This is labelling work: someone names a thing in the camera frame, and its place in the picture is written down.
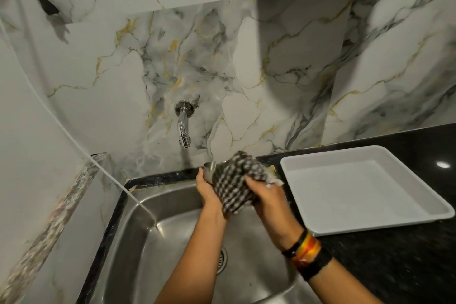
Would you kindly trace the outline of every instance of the dish towel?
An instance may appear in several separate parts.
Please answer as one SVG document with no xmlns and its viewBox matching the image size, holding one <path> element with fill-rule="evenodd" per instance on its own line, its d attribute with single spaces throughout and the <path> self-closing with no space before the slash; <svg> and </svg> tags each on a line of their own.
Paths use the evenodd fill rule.
<svg viewBox="0 0 456 304">
<path fill-rule="evenodd" d="M 254 180 L 283 185 L 257 158 L 238 151 L 226 163 L 218 166 L 212 177 L 214 191 L 223 204 L 223 214 L 236 214 L 246 204 L 252 204 L 258 196 L 245 183 L 244 175 Z"/>
</svg>

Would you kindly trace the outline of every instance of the chrome faucet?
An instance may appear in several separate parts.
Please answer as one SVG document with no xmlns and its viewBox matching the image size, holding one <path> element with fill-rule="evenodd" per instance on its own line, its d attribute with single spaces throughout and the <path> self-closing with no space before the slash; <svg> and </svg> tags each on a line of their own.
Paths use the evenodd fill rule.
<svg viewBox="0 0 456 304">
<path fill-rule="evenodd" d="M 191 139 L 188 135 L 188 118 L 193 115 L 195 108 L 188 101 L 179 101 L 174 107 L 174 111 L 179 117 L 179 120 L 177 121 L 179 144 L 183 148 L 190 148 Z"/>
</svg>

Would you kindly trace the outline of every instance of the person's left hand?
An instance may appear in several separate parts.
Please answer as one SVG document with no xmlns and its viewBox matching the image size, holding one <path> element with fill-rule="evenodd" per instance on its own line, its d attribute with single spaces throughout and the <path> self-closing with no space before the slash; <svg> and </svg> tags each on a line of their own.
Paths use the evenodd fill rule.
<svg viewBox="0 0 456 304">
<path fill-rule="evenodd" d="M 219 197 L 212 188 L 212 185 L 210 185 L 206 180 L 204 180 L 203 170 L 201 167 L 198 169 L 197 190 L 201 195 L 203 204 L 205 206 L 215 206 L 220 208 L 220 211 L 222 211 L 222 203 L 220 202 Z"/>
</svg>

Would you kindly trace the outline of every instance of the white hose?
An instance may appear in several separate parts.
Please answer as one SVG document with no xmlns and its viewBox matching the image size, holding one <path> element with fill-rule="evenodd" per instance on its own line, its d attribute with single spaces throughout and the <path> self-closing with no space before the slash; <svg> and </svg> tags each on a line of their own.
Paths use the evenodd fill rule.
<svg viewBox="0 0 456 304">
<path fill-rule="evenodd" d="M 24 68 L 22 67 L 22 65 L 20 64 L 20 61 L 19 61 L 19 58 L 17 57 L 17 54 L 16 54 L 16 51 L 14 50 L 13 48 L 13 45 L 11 44 L 11 40 L 10 40 L 10 37 L 8 36 L 8 33 L 6 32 L 5 30 L 5 25 L 3 24 L 3 20 L 2 18 L 0 17 L 0 29 L 2 30 L 3 34 L 5 34 L 5 39 L 6 39 L 6 43 L 8 44 L 8 47 L 11 49 L 11 51 L 13 52 L 13 55 L 15 57 L 15 59 L 17 60 L 17 62 L 19 63 L 19 66 L 20 66 L 20 69 L 24 75 L 24 78 L 28 84 L 28 86 L 30 87 L 31 91 L 33 92 L 33 94 L 36 96 L 36 98 L 38 99 L 38 101 L 41 103 L 41 105 L 44 107 L 44 109 L 49 113 L 49 115 L 54 119 L 54 121 L 57 123 L 57 125 L 59 125 L 59 127 L 62 129 L 62 131 L 65 133 L 65 135 L 74 143 L 74 145 L 81 151 L 82 154 L 84 154 L 85 157 L 89 158 L 90 161 L 95 165 L 97 166 L 104 174 L 106 174 L 106 176 L 111 179 L 114 183 L 116 183 L 117 186 L 119 186 L 124 192 L 127 193 L 128 196 L 130 196 L 134 202 L 136 202 L 141 208 L 143 208 L 145 211 L 147 211 L 147 213 L 150 214 L 150 216 L 152 217 L 152 220 L 154 220 L 154 216 L 153 214 L 151 213 L 150 210 L 148 210 L 140 201 L 138 201 L 138 199 L 136 197 L 134 197 L 131 192 L 129 192 L 121 183 L 119 183 L 119 181 L 117 181 L 116 178 L 114 178 L 111 174 L 109 174 L 98 162 L 95 161 L 95 159 L 93 157 L 90 156 L 90 154 L 88 153 L 88 151 L 86 151 L 75 139 L 74 137 L 68 132 L 68 130 L 65 128 L 65 126 L 63 126 L 62 123 L 60 123 L 59 119 L 54 116 L 54 114 L 52 113 L 52 111 L 49 109 L 49 107 L 46 105 L 46 103 L 41 99 L 41 97 L 38 95 L 37 91 L 33 88 L 33 85 L 31 84 Z"/>
</svg>

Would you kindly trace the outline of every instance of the person's right arm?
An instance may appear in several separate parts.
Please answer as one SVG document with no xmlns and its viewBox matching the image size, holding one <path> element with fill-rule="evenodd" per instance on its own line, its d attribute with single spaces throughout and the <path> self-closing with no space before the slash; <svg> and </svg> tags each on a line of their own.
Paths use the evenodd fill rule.
<svg viewBox="0 0 456 304">
<path fill-rule="evenodd" d="M 272 242 L 280 251 L 290 249 L 298 241 L 304 228 L 291 212 L 282 188 L 276 185 L 267 188 L 265 184 L 249 177 L 246 177 L 245 181 L 260 199 L 255 210 Z M 334 258 L 308 283 L 324 304 L 382 303 Z"/>
</svg>

